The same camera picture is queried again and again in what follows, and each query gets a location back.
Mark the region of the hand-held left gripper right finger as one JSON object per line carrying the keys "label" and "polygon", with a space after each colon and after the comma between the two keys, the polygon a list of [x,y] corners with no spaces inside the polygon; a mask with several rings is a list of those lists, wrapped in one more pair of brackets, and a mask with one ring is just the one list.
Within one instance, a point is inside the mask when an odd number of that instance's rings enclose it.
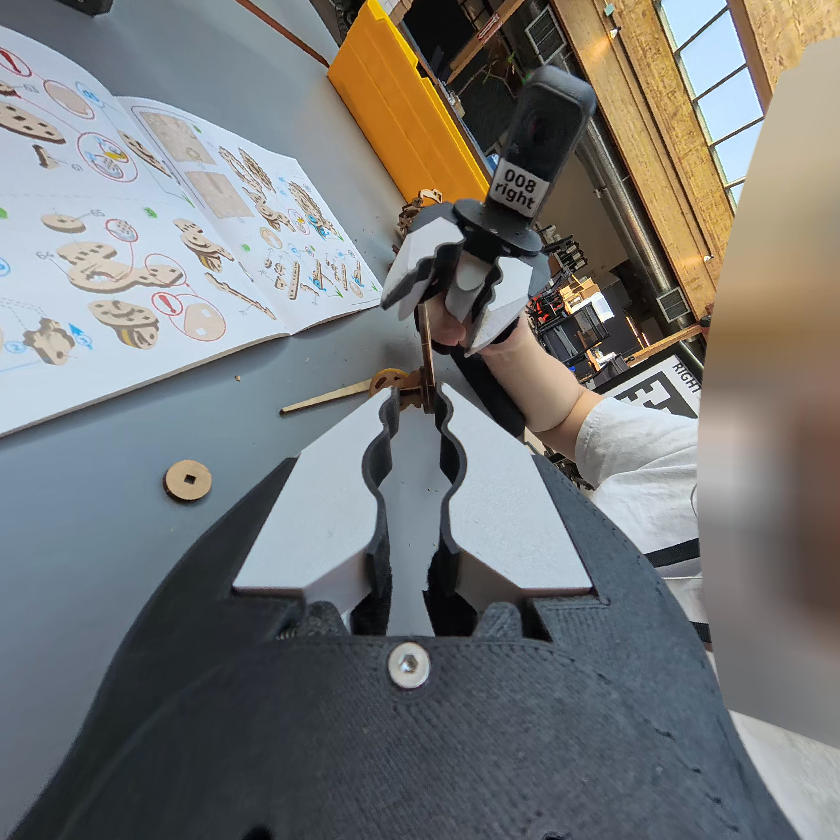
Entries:
{"label": "hand-held left gripper right finger", "polygon": [[578,550],[540,472],[544,458],[450,385],[437,388],[442,500],[427,612],[438,636],[468,636],[493,603],[592,593]]}

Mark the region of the skylight window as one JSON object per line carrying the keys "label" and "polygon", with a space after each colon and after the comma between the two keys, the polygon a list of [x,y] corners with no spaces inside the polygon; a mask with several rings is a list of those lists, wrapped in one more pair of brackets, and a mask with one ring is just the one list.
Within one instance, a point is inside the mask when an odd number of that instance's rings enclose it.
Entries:
{"label": "skylight window", "polygon": [[770,42],[786,2],[657,1],[654,9],[733,210],[770,96]]}

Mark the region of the metal ventilation duct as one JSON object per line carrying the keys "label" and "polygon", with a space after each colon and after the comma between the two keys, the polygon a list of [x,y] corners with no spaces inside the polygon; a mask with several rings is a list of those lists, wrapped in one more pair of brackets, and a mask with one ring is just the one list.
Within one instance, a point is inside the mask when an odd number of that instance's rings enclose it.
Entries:
{"label": "metal ventilation duct", "polygon": [[666,334],[692,325],[695,317],[690,310],[669,322],[658,303],[658,298],[679,288],[679,283],[623,157],[599,112],[587,124],[575,153],[625,248],[658,325]]}

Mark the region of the assembly instruction booklet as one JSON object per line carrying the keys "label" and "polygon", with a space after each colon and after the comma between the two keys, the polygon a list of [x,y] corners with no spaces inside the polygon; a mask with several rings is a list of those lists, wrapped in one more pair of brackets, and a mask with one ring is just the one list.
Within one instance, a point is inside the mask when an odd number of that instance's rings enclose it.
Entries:
{"label": "assembly instruction booklet", "polygon": [[1,42],[3,436],[379,305],[295,159]]}

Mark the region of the black framed marker sign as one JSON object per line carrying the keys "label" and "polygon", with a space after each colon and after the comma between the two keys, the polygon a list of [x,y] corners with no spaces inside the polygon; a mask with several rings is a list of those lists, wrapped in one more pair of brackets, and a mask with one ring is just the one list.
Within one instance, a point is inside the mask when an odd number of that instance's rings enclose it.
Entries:
{"label": "black framed marker sign", "polygon": [[698,419],[703,366],[682,343],[643,360],[595,392],[636,407]]}

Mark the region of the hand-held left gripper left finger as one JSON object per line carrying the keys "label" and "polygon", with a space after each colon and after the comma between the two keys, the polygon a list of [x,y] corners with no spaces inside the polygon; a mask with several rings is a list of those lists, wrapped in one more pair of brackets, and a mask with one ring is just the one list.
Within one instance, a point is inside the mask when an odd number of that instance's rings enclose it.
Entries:
{"label": "hand-held left gripper left finger", "polygon": [[239,594],[330,602],[385,635],[392,602],[386,509],[400,396],[387,387],[301,451],[233,582]]}

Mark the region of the laser-cut wooden parts sheet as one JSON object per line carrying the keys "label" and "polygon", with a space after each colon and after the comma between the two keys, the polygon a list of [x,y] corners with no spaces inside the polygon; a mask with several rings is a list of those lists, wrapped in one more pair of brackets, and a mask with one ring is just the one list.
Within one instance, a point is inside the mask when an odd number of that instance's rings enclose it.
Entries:
{"label": "laser-cut wooden parts sheet", "polygon": [[413,221],[419,212],[428,206],[434,204],[441,204],[443,202],[443,194],[436,188],[424,188],[418,194],[403,205],[401,212],[397,218],[395,234],[397,236],[397,243],[392,246],[394,255],[397,255],[404,239],[411,230]]}

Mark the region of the background workshop shelving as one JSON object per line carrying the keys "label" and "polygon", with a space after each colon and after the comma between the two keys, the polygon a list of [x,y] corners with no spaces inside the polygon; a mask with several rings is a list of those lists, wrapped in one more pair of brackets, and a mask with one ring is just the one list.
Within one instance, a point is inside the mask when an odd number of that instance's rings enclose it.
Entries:
{"label": "background workshop shelving", "polygon": [[601,287],[586,273],[587,259],[573,236],[541,227],[549,285],[528,305],[540,345],[585,387],[595,389],[626,372],[644,344],[631,323],[629,297],[619,280]]}

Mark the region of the small round wooden disc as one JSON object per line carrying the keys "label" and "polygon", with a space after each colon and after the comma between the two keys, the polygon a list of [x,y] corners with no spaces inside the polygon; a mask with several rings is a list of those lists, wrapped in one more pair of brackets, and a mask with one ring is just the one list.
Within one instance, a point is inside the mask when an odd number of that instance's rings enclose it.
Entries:
{"label": "small round wooden disc", "polygon": [[163,487],[176,501],[194,502],[203,499],[209,493],[212,488],[212,475],[200,462],[183,459],[166,471]]}

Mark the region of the wooden model wheel assembly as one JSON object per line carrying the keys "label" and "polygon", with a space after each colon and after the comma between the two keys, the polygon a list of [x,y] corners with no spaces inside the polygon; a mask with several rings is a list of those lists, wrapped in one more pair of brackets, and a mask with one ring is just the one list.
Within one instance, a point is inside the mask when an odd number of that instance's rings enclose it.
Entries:
{"label": "wooden model wheel assembly", "polygon": [[389,387],[395,387],[400,393],[402,410],[414,406],[422,408],[425,414],[433,414],[437,391],[427,304],[419,304],[415,314],[423,364],[408,373],[394,368],[376,372],[369,383],[368,394],[373,397]]}

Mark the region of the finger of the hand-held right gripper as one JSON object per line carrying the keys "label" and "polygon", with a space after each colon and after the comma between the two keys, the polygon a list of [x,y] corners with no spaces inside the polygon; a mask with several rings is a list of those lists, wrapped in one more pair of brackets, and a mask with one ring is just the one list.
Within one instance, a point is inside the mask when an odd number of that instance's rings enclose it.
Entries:
{"label": "finger of the hand-held right gripper", "polygon": [[381,308],[397,306],[399,312],[413,312],[433,282],[435,267],[458,257],[464,242],[457,224],[445,217],[413,227],[385,279]]}
{"label": "finger of the hand-held right gripper", "polygon": [[498,257],[469,313],[465,357],[492,344],[524,309],[529,299],[532,267],[518,257]]}

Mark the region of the person's right hand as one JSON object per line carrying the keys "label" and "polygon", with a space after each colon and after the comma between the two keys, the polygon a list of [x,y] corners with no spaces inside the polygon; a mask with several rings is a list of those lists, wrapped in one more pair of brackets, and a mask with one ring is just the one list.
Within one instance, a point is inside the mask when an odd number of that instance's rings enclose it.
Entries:
{"label": "person's right hand", "polygon": [[[466,346],[467,327],[446,309],[442,299],[426,302],[431,337],[445,346]],[[529,321],[521,311],[511,335],[500,343],[491,343],[479,352],[490,372],[499,382],[524,382],[528,378],[551,375],[563,365],[549,355],[533,335]]]}

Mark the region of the yellow plastic bin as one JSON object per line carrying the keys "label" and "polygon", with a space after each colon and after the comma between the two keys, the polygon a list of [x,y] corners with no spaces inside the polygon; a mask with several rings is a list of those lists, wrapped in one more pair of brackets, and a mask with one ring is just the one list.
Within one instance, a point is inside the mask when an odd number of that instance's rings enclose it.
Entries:
{"label": "yellow plastic bin", "polygon": [[485,198],[467,141],[378,2],[363,5],[328,78],[406,202],[423,189],[449,202]]}

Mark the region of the thin wooden stick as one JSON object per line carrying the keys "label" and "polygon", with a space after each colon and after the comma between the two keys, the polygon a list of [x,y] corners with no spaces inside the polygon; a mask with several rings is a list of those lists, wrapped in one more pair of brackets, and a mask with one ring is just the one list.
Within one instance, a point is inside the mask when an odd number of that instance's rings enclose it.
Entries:
{"label": "thin wooden stick", "polygon": [[346,385],[337,390],[317,395],[307,400],[297,402],[288,406],[284,406],[280,409],[280,415],[288,415],[291,413],[308,410],[309,408],[315,406],[335,403],[337,401],[351,396],[357,396],[362,394],[369,395],[370,387],[371,379],[367,379],[362,382],[357,382],[352,385]]}

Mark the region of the person's right forearm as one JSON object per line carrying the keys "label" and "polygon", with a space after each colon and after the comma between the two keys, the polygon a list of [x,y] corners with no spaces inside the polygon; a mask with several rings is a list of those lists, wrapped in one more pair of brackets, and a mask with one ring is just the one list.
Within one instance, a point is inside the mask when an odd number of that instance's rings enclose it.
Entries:
{"label": "person's right forearm", "polygon": [[583,387],[572,372],[535,339],[500,350],[489,361],[494,376],[534,433],[579,433],[602,397]]}

